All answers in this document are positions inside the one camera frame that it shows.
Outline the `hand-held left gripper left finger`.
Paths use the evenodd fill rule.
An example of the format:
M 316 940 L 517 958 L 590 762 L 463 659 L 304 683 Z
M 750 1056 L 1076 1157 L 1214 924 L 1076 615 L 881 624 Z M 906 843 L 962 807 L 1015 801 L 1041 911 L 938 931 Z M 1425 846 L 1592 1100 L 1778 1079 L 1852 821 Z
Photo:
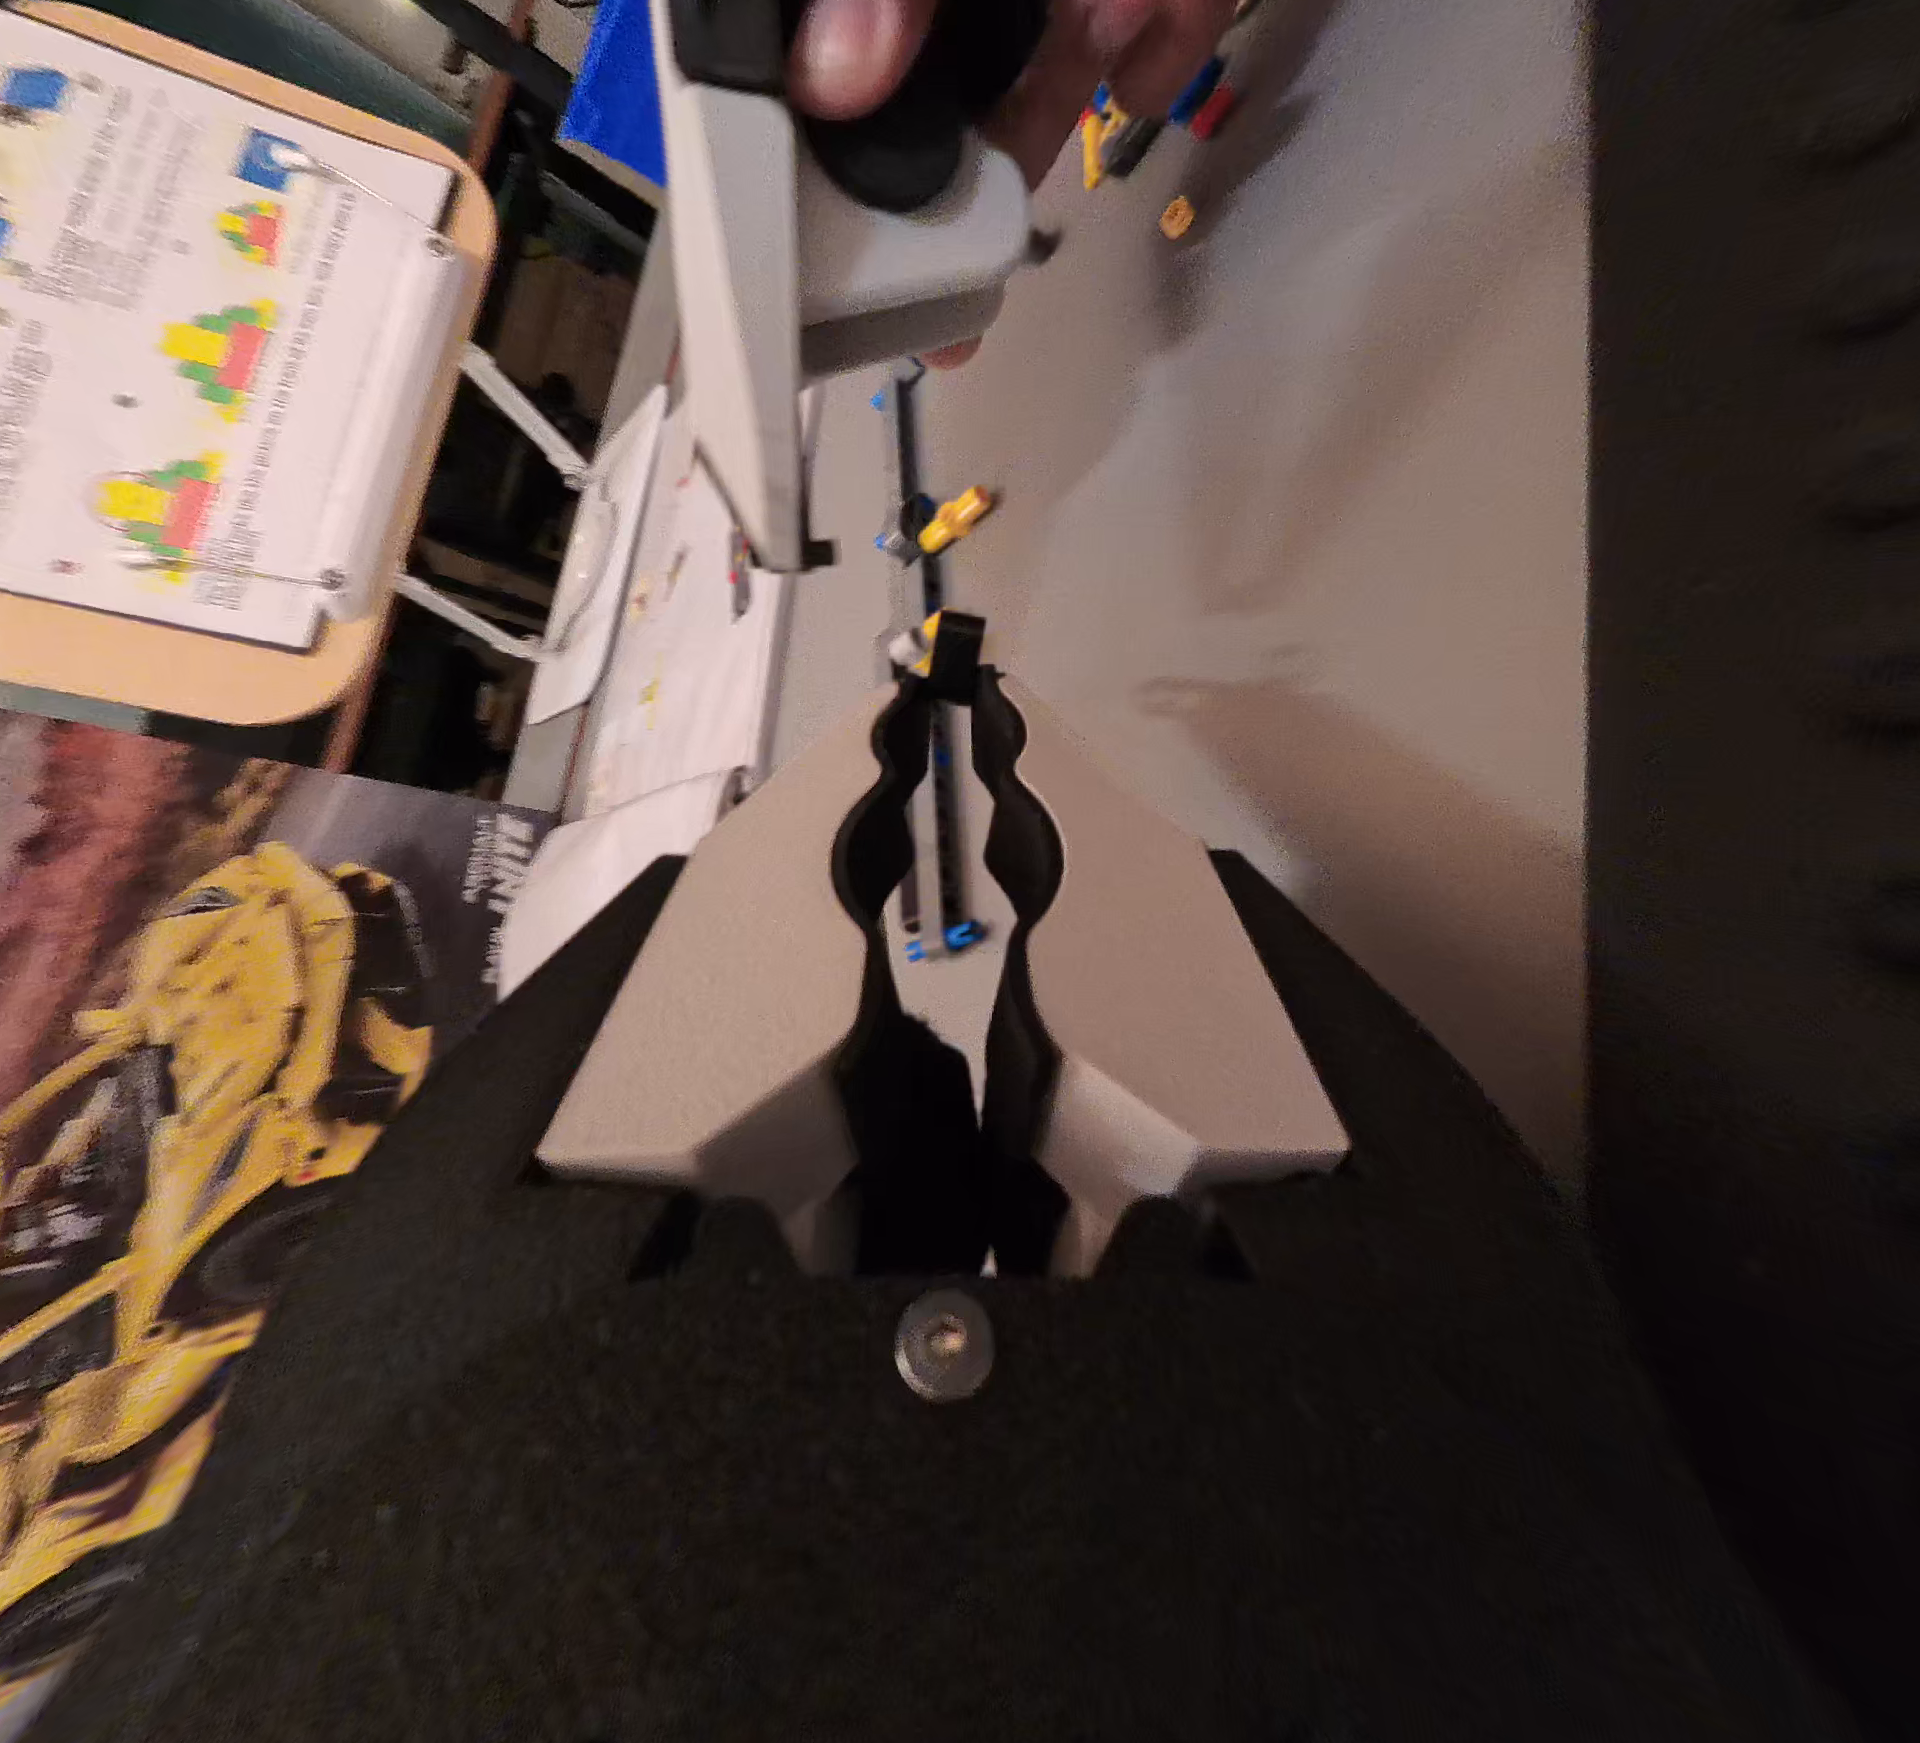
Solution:
M 973 1073 L 902 1005 L 885 905 L 937 697 L 902 680 L 685 859 L 541 1143 L 563 1176 L 757 1203 L 804 1266 L 974 1274 Z

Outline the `white document stand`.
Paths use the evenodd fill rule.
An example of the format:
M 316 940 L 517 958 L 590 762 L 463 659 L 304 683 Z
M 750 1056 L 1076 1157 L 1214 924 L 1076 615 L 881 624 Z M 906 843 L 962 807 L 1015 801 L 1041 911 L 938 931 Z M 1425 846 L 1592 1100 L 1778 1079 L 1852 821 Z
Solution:
M 640 518 L 654 466 L 671 433 L 677 405 L 680 358 L 669 355 L 659 380 L 621 421 L 598 452 L 587 457 L 509 380 L 478 345 L 463 349 L 463 378 L 529 437 L 541 457 L 579 495 L 563 556 L 554 602 L 539 637 L 513 634 L 414 574 L 396 578 L 398 598 L 478 640 L 482 647 L 535 669 L 526 708 L 530 724 L 579 710 L 605 675 L 627 578 L 634 562 Z

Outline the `black lego beam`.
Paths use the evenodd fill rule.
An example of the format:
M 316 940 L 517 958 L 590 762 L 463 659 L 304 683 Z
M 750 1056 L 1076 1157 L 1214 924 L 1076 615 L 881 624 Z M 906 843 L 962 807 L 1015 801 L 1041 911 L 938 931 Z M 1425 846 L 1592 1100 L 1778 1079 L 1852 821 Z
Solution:
M 984 620 L 942 608 L 900 631 L 887 647 L 887 659 L 900 677 L 918 679 L 935 700 L 973 708 L 983 648 Z

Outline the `open lego instruction booklet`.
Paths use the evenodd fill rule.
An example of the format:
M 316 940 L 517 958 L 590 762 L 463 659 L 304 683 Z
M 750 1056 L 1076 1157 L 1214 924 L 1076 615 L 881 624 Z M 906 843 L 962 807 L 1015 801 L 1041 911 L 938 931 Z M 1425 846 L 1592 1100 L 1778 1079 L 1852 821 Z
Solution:
M 502 801 L 541 838 L 497 928 L 500 996 L 755 788 L 792 595 L 757 567 L 674 405 L 606 671 L 582 708 L 525 715 L 510 756 Z

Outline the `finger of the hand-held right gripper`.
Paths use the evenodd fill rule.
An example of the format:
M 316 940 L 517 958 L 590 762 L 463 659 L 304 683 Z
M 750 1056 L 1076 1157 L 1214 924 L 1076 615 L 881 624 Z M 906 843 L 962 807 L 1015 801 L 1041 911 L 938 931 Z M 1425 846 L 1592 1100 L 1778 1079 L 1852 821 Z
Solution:
M 661 91 L 685 412 L 757 565 L 804 574 L 797 140 L 778 99 L 667 71 Z

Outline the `wooden document board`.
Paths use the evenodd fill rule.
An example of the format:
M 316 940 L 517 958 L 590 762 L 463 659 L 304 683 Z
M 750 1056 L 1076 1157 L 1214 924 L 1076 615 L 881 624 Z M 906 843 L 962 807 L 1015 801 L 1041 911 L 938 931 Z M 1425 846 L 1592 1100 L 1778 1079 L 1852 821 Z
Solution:
M 451 311 L 430 348 L 428 368 L 416 371 L 404 394 L 414 421 L 402 472 L 380 506 L 372 591 L 358 615 L 325 624 L 318 645 L 297 654 L 5 595 L 6 683 L 242 727 L 295 723 L 330 710 L 372 680 L 385 643 L 430 472 L 463 381 L 463 355 L 493 273 L 499 243 L 493 196 L 451 147 L 346 101 L 78 2 L 16 0 L 9 8 L 37 30 L 66 32 L 203 88 L 258 102 L 276 116 L 318 126 L 333 140 L 385 149 L 453 177 L 443 204 L 447 248 L 438 255 L 457 270 Z

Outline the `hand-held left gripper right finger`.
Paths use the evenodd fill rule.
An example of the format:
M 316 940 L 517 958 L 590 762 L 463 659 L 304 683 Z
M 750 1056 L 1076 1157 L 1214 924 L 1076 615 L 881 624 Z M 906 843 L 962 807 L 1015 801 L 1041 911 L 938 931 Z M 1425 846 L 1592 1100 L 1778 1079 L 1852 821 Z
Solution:
M 1087 1276 L 1139 1203 L 1335 1171 L 1348 1130 L 1206 846 L 993 669 L 973 767 L 1015 918 L 983 1052 L 998 1273 Z

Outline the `blue plastic bin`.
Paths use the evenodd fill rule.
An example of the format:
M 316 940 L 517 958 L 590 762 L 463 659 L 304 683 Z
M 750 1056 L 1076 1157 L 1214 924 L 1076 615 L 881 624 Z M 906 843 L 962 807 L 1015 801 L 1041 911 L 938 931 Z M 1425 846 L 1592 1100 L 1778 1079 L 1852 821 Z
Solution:
M 600 0 L 567 101 L 559 140 L 609 177 L 636 183 L 659 201 L 667 153 L 653 41 L 651 0 Z

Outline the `lego set box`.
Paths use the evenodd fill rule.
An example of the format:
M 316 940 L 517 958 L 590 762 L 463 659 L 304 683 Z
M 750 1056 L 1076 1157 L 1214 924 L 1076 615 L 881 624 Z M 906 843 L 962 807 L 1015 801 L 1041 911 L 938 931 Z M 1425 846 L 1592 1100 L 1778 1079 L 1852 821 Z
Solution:
M 2 1690 L 136 1583 L 551 817 L 6 710 Z

